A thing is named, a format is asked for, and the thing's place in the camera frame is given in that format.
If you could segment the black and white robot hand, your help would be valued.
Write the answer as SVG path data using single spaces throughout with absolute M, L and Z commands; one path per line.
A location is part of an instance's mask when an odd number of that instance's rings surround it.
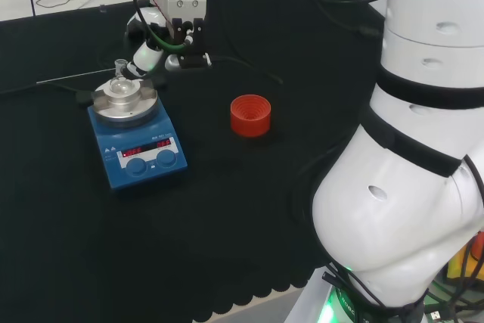
M 163 41 L 171 39 L 166 20 L 158 9 L 150 6 L 141 8 L 141 12 L 157 36 Z M 128 79 L 149 79 L 154 88 L 164 89 L 166 80 L 163 70 L 166 55 L 154 40 L 147 37 L 138 14 L 133 15 L 127 23 L 125 40 L 131 49 L 136 50 L 123 75 Z

